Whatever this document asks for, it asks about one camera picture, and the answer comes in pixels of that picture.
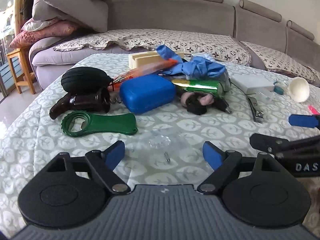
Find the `clear adhesive wall hook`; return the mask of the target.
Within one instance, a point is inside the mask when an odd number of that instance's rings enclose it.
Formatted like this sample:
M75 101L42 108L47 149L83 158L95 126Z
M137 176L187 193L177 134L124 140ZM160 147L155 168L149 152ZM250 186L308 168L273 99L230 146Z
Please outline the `clear adhesive wall hook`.
M174 158L183 154L189 146L184 136L173 128L167 128L141 134L132 150L135 157L143 158L149 163L154 160L170 165L173 164Z

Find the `green gold battery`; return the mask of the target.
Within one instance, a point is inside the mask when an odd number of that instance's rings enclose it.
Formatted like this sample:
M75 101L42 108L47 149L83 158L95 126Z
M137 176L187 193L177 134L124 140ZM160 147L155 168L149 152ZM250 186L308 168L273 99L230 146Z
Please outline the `green gold battery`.
M216 97L225 94L221 83L215 80L172 79L171 82L187 92L209 93Z

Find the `pink black hair scrunchie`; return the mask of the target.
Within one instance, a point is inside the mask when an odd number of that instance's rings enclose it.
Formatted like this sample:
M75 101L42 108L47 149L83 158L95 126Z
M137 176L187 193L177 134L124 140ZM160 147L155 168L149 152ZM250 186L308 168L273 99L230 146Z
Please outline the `pink black hair scrunchie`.
M208 107L228 114L232 113L227 101L224 98L213 96L213 94L183 92L180 96L180 103L189 113L195 115L206 114Z

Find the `grey cushion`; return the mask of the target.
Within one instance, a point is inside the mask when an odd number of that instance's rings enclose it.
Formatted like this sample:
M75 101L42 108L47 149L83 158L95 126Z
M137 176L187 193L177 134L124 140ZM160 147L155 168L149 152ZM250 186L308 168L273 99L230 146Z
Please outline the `grey cushion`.
M69 20L103 33L107 31L108 5L103 0L34 0L32 18Z

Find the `silver nail clipper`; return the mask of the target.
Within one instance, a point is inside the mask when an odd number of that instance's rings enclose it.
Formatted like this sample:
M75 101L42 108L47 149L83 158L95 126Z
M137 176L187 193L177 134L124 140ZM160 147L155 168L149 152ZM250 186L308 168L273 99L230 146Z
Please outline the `silver nail clipper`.
M253 121L262 124L264 120L264 113L260 109L256 98L251 96L246 96L246 98L252 112Z

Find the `orange plastic wrapper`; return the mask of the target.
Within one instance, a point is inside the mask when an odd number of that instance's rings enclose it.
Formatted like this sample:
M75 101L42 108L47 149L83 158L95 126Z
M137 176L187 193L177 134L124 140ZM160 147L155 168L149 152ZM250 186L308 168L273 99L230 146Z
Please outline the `orange plastic wrapper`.
M131 69L118 77L116 77L111 85L108 86L109 91L118 91L121 84L124 81L134 79L140 76L149 75L160 70L171 68L178 64L178 61L175 59L164 60L160 57L150 57L148 60L146 58L140 60L140 65L136 68Z

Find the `blue nitrile glove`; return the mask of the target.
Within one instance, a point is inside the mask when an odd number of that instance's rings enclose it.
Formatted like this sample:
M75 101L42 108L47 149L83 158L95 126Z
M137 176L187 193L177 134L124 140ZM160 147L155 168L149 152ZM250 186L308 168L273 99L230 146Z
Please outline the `blue nitrile glove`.
M190 61L185 61L165 45L158 46L156 51L164 60L173 59L177 61L176 65L161 72L166 76L184 75L191 79L206 79L221 77L227 73L224 65L204 57L195 56Z

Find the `pink floral pillow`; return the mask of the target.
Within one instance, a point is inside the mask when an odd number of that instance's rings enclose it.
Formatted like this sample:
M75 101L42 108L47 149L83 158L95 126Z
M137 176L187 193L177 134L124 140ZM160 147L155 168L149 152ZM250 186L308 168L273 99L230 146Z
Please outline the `pink floral pillow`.
M37 31L22 31L10 43L12 49L32 46L37 41L47 37L65 37L76 31L80 25L71 21L59 21Z

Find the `pink clothespin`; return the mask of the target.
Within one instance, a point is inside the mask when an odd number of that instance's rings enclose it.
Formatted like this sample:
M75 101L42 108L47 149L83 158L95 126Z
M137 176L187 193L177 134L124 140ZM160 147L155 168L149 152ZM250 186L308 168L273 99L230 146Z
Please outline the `pink clothespin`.
M308 105L308 109L313 115L320 115L320 112L317 111L317 109L315 109L315 107L313 107L312 105Z

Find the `patterned quilted table cover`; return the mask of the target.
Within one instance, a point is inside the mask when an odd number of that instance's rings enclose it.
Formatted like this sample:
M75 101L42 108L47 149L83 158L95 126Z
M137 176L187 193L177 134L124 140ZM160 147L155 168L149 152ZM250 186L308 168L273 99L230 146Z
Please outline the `patterned quilted table cover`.
M236 150L254 157L249 137L253 133L298 140L319 135L319 130L293 127L291 114L309 114L319 108L319 88L311 86L305 103L288 95L275 95L269 104L260 103L264 121L253 121L247 99L233 87L226 94L232 112L210 108L201 116L188 113L173 101L136 116L137 134L97 133L72 138L61 129L61 118L52 120L49 110L65 91L60 80L51 83L11 124L1 139L1 232L13 236L24 227L17 206L21 189L60 152L81 157L90 150L104 150L114 142L125 143L126 155L116 174L129 186L136 184L194 184L211 174L202 145L210 141L222 150Z

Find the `middle patterned seat cover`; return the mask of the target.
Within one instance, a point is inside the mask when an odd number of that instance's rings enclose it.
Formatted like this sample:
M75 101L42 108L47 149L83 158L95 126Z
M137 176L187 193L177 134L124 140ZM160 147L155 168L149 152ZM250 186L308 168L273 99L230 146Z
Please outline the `middle patterned seat cover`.
M242 43L259 57L267 71L289 77L302 77L314 86L319 87L319 71L307 66L306 63L301 64L281 51L251 42L242 41Z

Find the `white paper cup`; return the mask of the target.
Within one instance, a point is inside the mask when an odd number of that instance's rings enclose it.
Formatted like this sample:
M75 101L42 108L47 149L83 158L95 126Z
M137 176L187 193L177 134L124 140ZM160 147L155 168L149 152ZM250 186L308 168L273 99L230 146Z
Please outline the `white paper cup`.
M288 92L292 100L303 103L308 100L310 95L309 83L302 77L295 77L288 85Z

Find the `blue plastic box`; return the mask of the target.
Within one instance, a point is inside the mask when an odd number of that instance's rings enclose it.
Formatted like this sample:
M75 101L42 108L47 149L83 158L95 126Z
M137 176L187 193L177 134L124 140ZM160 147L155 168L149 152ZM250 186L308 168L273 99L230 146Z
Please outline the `blue plastic box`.
M176 96L176 88L169 80L150 74L123 82L119 95L131 113L143 114L172 102Z

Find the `green bottle opener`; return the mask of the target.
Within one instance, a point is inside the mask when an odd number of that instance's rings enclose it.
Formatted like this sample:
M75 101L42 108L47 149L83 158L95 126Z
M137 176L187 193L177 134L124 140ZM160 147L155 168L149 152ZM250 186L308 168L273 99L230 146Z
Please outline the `green bottle opener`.
M80 131L72 132L71 123L74 119L83 119L86 122L86 126ZM83 137L94 133L134 135L138 132L136 117L132 113L99 115L86 111L73 111L63 118L61 128L63 133L70 137Z

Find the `wooden stool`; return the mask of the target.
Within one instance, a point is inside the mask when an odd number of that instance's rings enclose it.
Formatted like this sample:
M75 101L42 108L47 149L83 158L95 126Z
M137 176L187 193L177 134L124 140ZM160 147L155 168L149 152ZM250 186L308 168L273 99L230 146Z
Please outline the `wooden stool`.
M10 72L14 80L14 85L19 94L22 93L21 87L28 87L31 94L36 94L35 87L34 87L35 74L31 69L29 60L27 59L27 53L29 52L29 49L30 47L14 49L13 51L7 53L6 55ZM19 61L19 65L21 69L20 75L17 75L12 62L12 59L15 57L18 58L18 61Z

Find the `cream wooden holder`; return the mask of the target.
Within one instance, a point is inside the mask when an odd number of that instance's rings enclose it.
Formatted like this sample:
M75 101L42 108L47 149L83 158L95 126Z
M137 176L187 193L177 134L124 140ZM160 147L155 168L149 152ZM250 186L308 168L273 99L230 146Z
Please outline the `cream wooden holder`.
M164 62L156 51L129 54L129 68L135 69L150 63Z

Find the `white flat box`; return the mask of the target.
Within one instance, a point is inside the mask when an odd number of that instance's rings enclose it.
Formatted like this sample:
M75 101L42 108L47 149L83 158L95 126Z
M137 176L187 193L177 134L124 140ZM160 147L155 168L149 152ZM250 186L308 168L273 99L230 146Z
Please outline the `white flat box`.
M242 90L245 94L254 94L261 89L273 91L274 84L268 79L258 75L233 74L231 83Z

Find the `black zip pouch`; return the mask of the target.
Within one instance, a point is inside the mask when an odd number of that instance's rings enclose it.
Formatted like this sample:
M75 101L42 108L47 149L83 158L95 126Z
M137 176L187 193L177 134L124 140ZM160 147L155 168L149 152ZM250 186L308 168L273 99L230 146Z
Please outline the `black zip pouch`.
M61 86L71 94L93 94L107 88L113 79L103 70L93 67L75 67L61 77Z

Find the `clear small plastic cap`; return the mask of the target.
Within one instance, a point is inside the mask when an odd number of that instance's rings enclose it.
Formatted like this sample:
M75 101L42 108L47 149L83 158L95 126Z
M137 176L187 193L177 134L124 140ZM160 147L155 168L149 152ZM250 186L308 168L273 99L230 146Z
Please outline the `clear small plastic cap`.
M258 91L255 94L255 98L258 101L261 101L263 103L271 103L273 100L273 94L270 91Z

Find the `patterned sofa seat cover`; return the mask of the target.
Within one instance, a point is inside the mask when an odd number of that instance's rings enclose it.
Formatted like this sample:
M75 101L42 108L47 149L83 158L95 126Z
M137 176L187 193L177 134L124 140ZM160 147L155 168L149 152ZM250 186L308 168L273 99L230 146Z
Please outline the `patterned sofa seat cover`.
M240 42L227 35L165 29L119 29L90 34L63 42L55 51L68 52L90 48L104 50L112 44L125 50L142 47L155 50L165 45L187 54L205 53L221 62L249 65L251 55Z

